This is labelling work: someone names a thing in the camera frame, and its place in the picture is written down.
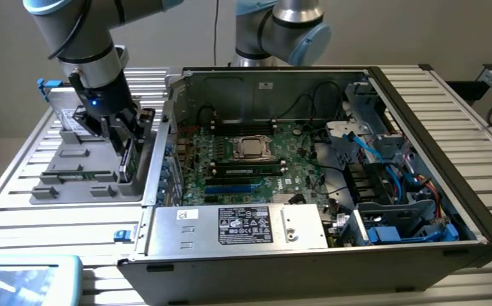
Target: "green circuit board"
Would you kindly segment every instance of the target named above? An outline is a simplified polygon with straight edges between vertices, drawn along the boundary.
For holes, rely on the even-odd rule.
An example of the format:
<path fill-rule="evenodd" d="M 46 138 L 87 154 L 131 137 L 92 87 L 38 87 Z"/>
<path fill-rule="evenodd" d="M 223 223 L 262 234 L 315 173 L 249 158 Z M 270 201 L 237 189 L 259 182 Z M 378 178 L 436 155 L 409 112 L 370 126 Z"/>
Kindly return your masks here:
<path fill-rule="evenodd" d="M 297 153 L 301 145 L 305 148 L 310 146 L 310 139 L 305 139 L 306 133 L 301 136 L 293 135 L 291 131 L 294 129 L 301 129 L 301 126 L 286 124 L 278 127 L 274 135 L 269 136 L 270 153 L 275 159 L 286 160 L 286 172 L 277 177 L 251 178 L 253 184 L 257 185 L 254 192 L 239 194 L 205 194 L 205 180 L 211 178 L 210 161 L 233 159 L 234 137 L 214 136 L 203 128 L 190 133 L 186 137 L 189 146 L 182 162 L 182 173 L 185 174 L 183 205 L 283 203 L 282 199 L 301 193 L 306 203 L 315 203 L 319 207 L 323 207 L 327 203 L 326 196 L 317 194 L 306 184 L 306 177 L 310 177 L 310 181 L 314 182 L 322 171 L 319 167 L 309 164 Z M 317 190 L 325 193 L 325 185 L 318 186 Z M 217 202 L 206 203 L 206 196 L 217 196 Z"/>

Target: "motherboard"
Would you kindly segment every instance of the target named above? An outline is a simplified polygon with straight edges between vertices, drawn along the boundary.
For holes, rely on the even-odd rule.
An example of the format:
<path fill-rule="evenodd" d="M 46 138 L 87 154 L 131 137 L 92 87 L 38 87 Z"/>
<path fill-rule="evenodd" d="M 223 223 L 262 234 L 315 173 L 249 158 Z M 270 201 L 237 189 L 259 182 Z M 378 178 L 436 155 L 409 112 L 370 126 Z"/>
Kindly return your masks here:
<path fill-rule="evenodd" d="M 206 127 L 182 130 L 178 145 L 185 176 L 182 204 L 291 200 L 315 203 L 322 208 L 327 203 L 325 185 L 318 179 L 322 171 L 315 158 L 298 154 L 298 149 L 311 144 L 305 125 L 281 124 L 265 135 L 255 135 L 255 129 L 233 132 L 227 126 L 223 130 L 225 133 L 214 133 Z"/>

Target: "cpu socket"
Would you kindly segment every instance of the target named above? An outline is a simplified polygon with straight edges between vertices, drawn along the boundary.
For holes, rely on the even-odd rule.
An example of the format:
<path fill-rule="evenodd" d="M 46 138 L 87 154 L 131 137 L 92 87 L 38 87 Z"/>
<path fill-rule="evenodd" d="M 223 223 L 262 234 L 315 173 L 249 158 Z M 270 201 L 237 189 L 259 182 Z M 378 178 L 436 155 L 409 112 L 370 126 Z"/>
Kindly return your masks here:
<path fill-rule="evenodd" d="M 233 159 L 238 161 L 270 161 L 270 138 L 267 136 L 246 136 L 233 139 Z"/>

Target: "power supply label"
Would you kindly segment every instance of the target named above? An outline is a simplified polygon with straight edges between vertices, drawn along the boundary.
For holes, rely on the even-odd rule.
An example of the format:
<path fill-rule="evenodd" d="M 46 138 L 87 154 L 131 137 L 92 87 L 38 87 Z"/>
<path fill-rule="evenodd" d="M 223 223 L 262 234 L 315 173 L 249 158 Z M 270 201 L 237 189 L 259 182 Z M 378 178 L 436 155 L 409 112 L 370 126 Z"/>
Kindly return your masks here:
<path fill-rule="evenodd" d="M 219 208 L 218 232 L 223 245 L 273 243 L 269 207 Z"/>

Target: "screen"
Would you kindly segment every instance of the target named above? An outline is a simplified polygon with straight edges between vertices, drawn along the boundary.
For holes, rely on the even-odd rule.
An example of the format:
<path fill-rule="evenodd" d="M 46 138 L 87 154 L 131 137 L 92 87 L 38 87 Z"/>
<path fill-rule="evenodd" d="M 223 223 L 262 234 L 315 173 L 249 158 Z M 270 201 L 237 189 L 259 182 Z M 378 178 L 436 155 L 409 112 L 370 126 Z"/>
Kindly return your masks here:
<path fill-rule="evenodd" d="M 0 306 L 42 305 L 56 266 L 0 266 Z"/>

